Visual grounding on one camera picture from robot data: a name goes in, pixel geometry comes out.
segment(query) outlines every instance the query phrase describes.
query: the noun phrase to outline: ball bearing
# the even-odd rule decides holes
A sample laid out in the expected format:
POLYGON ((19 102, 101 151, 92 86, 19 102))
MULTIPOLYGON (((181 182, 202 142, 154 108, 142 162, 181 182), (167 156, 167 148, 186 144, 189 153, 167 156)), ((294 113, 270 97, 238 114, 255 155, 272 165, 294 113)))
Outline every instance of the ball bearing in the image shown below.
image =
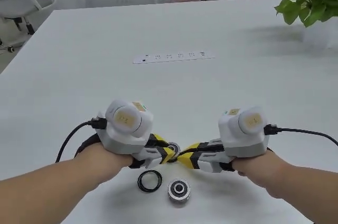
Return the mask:
POLYGON ((181 148, 175 142, 169 142, 168 144, 169 144, 168 148, 175 152, 175 155, 168 162, 169 163, 175 162, 175 161, 177 161, 177 157, 181 152, 181 148))
POLYGON ((190 186, 182 179, 175 179, 168 185, 169 199, 174 203, 186 203, 190 197, 190 186))

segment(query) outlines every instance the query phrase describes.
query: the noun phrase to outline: yellow finger piece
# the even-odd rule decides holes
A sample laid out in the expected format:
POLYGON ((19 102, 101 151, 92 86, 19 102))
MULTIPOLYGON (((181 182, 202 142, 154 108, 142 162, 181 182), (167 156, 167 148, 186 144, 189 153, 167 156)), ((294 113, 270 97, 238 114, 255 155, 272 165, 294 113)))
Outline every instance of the yellow finger piece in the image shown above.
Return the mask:
POLYGON ((194 166, 192 165, 192 162, 190 160, 193 153, 185 153, 177 157, 177 160, 182 163, 184 166, 186 166, 188 169, 194 169, 194 166))
POLYGON ((161 136, 159 136, 159 134, 154 133, 154 136, 156 137, 156 139, 157 139, 158 141, 164 141, 164 142, 167 143, 167 141, 165 141, 164 138, 162 138, 161 136))
POLYGON ((197 148, 200 144, 201 144, 201 142, 192 144, 191 146, 187 147, 185 150, 192 149, 192 148, 197 148))
POLYGON ((163 160, 162 164, 167 163, 172 157, 174 157, 175 152, 168 147, 164 147, 163 150, 167 153, 166 158, 163 160))

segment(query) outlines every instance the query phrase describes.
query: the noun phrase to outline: yellow and black striped part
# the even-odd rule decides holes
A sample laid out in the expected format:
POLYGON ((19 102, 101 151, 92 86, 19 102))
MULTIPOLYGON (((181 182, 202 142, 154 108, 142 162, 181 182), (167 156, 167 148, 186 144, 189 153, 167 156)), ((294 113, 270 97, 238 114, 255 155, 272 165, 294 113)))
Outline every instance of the yellow and black striped part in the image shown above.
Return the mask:
POLYGON ((168 147, 157 147, 157 150, 162 156, 162 161, 160 164, 167 163, 175 155, 175 152, 168 147))
POLYGON ((161 136, 159 136, 159 134, 151 133, 147 141, 147 144, 144 147, 156 147, 156 146, 168 147, 169 144, 161 136))
POLYGON ((162 156, 160 164, 165 164, 175 155, 175 152, 167 146, 169 146, 168 142, 159 134, 151 133, 145 147, 155 147, 162 156))
MULTIPOLYGON (((196 144, 193 144, 193 145, 187 147, 183 152, 194 151, 197 148, 206 147, 207 145, 208 145, 208 142, 196 143, 196 144)), ((198 160, 201 157, 202 153, 204 153, 204 152, 201 152, 201 151, 187 152, 187 153, 184 153, 184 154, 180 155, 179 157, 177 157, 177 161, 182 163, 188 169, 199 170, 200 167, 198 165, 198 160)))

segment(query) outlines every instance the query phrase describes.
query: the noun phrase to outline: forearm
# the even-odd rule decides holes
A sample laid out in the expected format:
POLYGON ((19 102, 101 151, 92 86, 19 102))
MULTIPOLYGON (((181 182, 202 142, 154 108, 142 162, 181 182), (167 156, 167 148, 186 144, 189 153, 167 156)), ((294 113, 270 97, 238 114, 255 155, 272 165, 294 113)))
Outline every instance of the forearm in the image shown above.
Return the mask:
POLYGON ((268 190, 316 224, 337 223, 337 173, 290 165, 268 190))
POLYGON ((74 159, 0 181, 0 223, 59 224, 97 185, 74 159))

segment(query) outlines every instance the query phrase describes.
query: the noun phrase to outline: chair leg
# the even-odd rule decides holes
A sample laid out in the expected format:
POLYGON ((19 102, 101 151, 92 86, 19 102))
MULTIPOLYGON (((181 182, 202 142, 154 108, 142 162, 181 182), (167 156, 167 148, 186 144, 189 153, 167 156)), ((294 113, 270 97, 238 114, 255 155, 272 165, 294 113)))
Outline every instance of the chair leg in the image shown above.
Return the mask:
POLYGON ((17 29, 18 29, 19 31, 22 31, 21 26, 20 26, 20 23, 22 23, 22 19, 21 19, 21 18, 15 18, 15 19, 13 19, 13 21, 14 21, 14 23, 15 23, 17 29))
POLYGON ((33 26, 29 23, 26 17, 24 17, 24 20, 26 22, 27 30, 28 30, 28 35, 34 35, 35 31, 33 26))

